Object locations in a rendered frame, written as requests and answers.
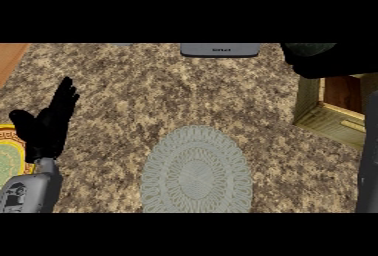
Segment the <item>grey flat appliance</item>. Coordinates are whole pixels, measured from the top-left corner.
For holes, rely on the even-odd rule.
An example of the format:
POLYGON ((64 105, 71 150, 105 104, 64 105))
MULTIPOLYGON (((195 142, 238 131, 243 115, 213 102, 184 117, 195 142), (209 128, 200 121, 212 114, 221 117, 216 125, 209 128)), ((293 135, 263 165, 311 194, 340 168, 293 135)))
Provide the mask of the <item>grey flat appliance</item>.
POLYGON ((182 43, 181 54, 195 58, 250 58, 259 55, 259 43, 182 43))

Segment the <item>open wooden drawer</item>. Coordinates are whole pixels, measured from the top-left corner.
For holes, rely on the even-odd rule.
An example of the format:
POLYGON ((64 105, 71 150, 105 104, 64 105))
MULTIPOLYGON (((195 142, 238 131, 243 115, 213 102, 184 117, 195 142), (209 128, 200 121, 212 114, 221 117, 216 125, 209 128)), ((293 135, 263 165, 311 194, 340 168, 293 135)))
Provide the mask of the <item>open wooden drawer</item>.
POLYGON ((302 77, 294 125, 362 150, 368 98, 377 90, 378 73, 319 79, 302 77))

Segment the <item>grey oval lace placemat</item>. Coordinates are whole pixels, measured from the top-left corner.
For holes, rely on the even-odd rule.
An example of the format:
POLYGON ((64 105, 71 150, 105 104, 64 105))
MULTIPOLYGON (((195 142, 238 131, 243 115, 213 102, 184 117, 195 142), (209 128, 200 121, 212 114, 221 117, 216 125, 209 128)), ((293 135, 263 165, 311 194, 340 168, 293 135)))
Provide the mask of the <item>grey oval lace placemat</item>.
POLYGON ((148 155, 141 181, 145 213, 249 213, 253 179, 237 142, 212 126, 178 128, 148 155))

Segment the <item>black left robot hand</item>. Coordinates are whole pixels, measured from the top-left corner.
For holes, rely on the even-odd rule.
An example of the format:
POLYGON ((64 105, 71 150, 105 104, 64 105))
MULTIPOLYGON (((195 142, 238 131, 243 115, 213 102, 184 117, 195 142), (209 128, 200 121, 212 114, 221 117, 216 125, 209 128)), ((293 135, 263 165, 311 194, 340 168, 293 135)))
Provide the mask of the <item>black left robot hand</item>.
POLYGON ((55 91, 51 105, 37 116, 26 110, 11 111, 9 118, 15 125, 17 135, 26 142, 27 163, 35 163, 42 158, 57 159, 63 154, 79 98, 73 79, 66 77, 55 91))

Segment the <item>dark green round object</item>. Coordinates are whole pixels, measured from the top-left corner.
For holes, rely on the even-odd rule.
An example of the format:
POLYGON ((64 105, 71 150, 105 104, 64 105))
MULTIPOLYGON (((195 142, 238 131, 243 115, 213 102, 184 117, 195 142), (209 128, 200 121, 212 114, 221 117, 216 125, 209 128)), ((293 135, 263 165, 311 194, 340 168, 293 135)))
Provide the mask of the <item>dark green round object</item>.
POLYGON ((294 55, 300 57, 315 56, 336 46, 336 43, 287 43, 286 47, 290 49, 294 55))

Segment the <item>yellow green patterned placemat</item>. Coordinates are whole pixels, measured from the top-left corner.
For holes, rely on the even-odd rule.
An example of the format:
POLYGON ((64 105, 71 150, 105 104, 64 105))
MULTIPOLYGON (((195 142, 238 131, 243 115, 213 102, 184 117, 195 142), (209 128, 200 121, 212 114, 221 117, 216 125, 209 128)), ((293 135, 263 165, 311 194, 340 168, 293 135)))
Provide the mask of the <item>yellow green patterned placemat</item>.
POLYGON ((36 165, 26 162, 26 142, 12 124, 0 124, 0 188, 14 176, 33 174, 36 165))

